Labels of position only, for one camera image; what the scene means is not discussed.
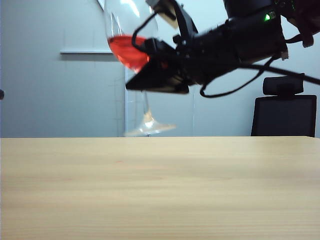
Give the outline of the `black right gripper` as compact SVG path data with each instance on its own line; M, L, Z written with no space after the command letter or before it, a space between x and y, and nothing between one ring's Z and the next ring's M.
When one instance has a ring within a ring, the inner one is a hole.
M125 84L127 90L188 94L189 86L207 85L238 67L234 22L203 33L192 21L179 21L178 27L176 49L157 38L143 42L150 60Z

